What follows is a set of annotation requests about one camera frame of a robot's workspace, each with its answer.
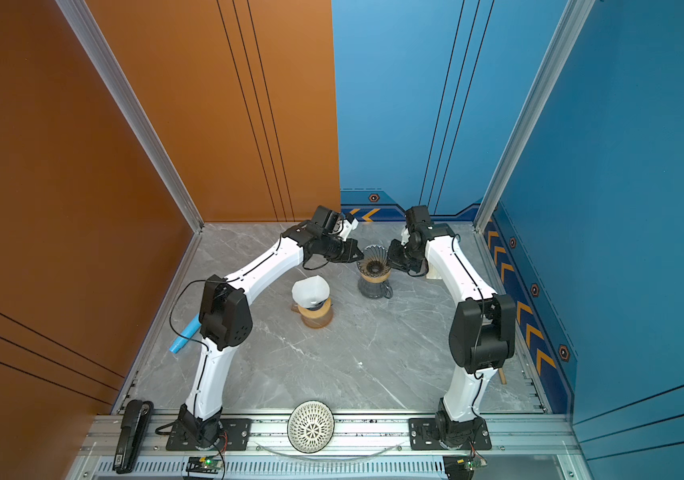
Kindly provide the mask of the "grey glass dripper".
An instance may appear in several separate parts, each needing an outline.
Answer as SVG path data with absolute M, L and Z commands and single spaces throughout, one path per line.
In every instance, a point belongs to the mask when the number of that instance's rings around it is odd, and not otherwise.
M 391 270 L 388 265 L 388 248 L 379 245 L 369 245 L 363 249 L 364 258 L 357 262 L 359 272 L 379 273 L 386 269 Z

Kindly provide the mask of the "grey glass mug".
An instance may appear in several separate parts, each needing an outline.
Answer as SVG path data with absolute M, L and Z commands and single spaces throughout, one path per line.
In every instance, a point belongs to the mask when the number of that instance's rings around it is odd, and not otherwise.
M 365 279 L 358 281 L 359 292 L 369 299 L 391 299 L 393 297 L 393 288 L 388 280 L 381 283 L 372 283 Z

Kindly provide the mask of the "white paper coffee filter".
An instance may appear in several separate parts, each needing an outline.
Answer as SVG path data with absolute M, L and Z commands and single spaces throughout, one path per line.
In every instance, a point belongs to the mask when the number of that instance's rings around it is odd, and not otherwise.
M 330 298 L 330 286 L 321 276 L 308 277 L 293 285 L 292 298 L 298 307 L 317 310 Z

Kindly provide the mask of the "wooden dripper ring holder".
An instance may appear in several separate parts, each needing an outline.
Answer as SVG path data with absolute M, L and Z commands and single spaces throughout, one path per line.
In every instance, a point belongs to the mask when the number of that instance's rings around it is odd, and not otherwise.
M 309 320 L 331 318 L 333 316 L 332 299 L 328 298 L 313 308 L 298 306 L 298 311 L 303 318 Z

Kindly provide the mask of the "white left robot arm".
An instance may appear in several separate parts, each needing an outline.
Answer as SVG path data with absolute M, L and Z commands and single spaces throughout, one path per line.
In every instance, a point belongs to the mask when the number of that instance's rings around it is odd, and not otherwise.
M 313 217 L 285 230 L 259 257 L 224 277 L 203 282 L 199 308 L 201 355 L 196 377 L 177 423 L 197 442 L 219 438 L 223 392 L 237 348 L 253 329 L 251 304 L 287 271 L 315 255 L 327 263 L 355 263 L 364 258 L 350 234 L 355 217 L 320 206 Z

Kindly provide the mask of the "cream coffee filter pack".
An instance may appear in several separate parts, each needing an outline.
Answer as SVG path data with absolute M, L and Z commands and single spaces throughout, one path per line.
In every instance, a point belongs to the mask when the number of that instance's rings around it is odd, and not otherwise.
M 434 267 L 432 264 L 428 265 L 426 278 L 428 280 L 442 280 L 443 279 L 440 271 L 436 267 Z

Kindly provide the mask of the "wooden mallet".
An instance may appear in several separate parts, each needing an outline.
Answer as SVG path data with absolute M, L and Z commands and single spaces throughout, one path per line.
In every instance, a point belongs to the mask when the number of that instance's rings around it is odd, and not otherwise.
M 507 385 L 507 384 L 508 384 L 507 376 L 506 376 L 506 374 L 505 374 L 504 368 L 499 368 L 499 369 L 498 369 L 498 376 L 499 376 L 500 382 L 501 382 L 503 385 Z

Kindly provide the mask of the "white woven basket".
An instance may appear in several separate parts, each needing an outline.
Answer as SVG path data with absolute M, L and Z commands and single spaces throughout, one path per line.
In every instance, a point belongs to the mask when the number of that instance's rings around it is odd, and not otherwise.
M 323 402 L 310 400 L 298 405 L 287 423 L 287 434 L 295 450 L 314 454 L 323 450 L 333 438 L 335 419 Z

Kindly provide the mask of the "right green circuit board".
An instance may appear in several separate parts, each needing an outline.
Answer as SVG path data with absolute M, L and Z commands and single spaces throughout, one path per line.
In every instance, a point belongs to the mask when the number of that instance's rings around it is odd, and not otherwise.
M 470 457 L 445 456 L 444 471 L 448 480 L 472 480 L 479 469 L 487 466 L 487 461 Z

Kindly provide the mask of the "black handheld device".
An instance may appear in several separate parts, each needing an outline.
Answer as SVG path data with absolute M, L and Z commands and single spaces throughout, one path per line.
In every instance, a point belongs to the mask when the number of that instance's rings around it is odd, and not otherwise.
M 134 470 L 154 411 L 149 400 L 131 400 L 125 408 L 113 459 L 113 471 L 128 474 Z

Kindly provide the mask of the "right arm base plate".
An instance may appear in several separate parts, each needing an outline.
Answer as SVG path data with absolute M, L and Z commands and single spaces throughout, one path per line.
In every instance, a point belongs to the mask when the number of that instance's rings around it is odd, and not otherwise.
M 409 438 L 412 450 L 489 451 L 493 448 L 486 420 L 456 422 L 436 418 L 411 418 Z

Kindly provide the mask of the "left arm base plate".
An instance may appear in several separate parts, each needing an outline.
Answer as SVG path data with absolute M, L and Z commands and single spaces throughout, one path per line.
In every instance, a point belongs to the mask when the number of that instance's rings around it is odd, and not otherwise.
M 213 440 L 197 440 L 178 421 L 171 426 L 165 449 L 167 451 L 245 451 L 252 429 L 250 418 L 222 418 L 218 422 L 217 435 Z

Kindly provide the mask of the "aluminium mounting rail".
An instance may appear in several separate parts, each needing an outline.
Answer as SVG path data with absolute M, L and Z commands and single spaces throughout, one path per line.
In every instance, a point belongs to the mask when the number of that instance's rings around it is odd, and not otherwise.
M 452 446 L 416 412 L 319 408 L 225 415 L 213 447 L 151 418 L 129 479 L 586 479 L 566 418 L 486 414 Z

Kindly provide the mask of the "aluminium corner post left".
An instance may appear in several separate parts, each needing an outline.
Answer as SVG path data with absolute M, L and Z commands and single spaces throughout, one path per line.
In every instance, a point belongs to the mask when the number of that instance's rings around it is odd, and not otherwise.
M 200 233 L 202 215 L 87 3 L 57 0 L 56 4 L 184 219 L 194 233 Z

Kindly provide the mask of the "aluminium corner post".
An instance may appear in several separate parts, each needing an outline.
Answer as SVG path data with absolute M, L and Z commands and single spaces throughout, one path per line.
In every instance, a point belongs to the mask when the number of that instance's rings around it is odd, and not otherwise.
M 474 220 L 477 233 L 491 220 L 594 5 L 567 2 Z
M 56 4 L 184 219 L 194 233 L 200 233 L 202 215 L 87 3 L 57 0 Z

